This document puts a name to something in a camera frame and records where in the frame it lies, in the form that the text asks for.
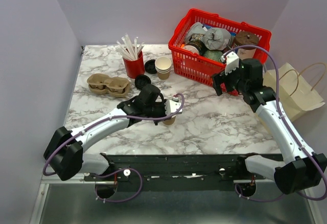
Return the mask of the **black plastic cup lid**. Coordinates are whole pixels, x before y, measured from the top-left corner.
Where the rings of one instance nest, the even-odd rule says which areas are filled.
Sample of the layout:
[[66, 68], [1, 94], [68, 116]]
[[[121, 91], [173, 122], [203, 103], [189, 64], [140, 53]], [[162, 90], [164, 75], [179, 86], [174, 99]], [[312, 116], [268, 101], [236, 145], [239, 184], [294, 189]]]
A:
[[148, 84], [151, 84], [151, 79], [146, 75], [138, 75], [134, 81], [135, 87], [142, 90]]

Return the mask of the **brown paper coffee cup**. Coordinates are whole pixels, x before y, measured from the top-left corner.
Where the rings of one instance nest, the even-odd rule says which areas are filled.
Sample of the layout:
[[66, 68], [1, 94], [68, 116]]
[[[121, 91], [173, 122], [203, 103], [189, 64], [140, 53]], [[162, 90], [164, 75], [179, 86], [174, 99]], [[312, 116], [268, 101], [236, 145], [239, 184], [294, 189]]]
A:
[[164, 125], [169, 126], [169, 125], [174, 124], [175, 120], [176, 120], [176, 117], [173, 116], [173, 117], [171, 117], [171, 118], [169, 118], [169, 119], [164, 120], [162, 123], [163, 123]]

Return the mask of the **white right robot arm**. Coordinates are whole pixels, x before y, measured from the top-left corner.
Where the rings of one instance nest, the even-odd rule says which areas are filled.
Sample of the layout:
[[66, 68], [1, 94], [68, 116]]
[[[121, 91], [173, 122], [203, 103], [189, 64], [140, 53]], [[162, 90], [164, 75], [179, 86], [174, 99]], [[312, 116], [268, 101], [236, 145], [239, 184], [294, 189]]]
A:
[[284, 194], [301, 191], [326, 181], [326, 156], [316, 154], [291, 124], [273, 88], [263, 85], [263, 66], [257, 59], [240, 60], [223, 57], [225, 69], [212, 76], [217, 95], [226, 90], [237, 91], [252, 111], [268, 126], [282, 153], [282, 161], [274, 161], [250, 153], [239, 158], [235, 173], [246, 179], [259, 174], [276, 183]]

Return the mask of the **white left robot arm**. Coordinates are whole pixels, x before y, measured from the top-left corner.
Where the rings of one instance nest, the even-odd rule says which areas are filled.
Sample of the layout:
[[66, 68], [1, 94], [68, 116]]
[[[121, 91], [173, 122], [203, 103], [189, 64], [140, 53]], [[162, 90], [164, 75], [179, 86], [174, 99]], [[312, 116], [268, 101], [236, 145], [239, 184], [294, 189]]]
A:
[[119, 130], [128, 128], [141, 120], [165, 117], [166, 98], [160, 89], [148, 84], [130, 100], [123, 101], [105, 116], [78, 128], [58, 128], [44, 154], [46, 165], [53, 173], [66, 181], [79, 172], [96, 174], [101, 180], [113, 176], [113, 167], [104, 154], [85, 155], [95, 143]]

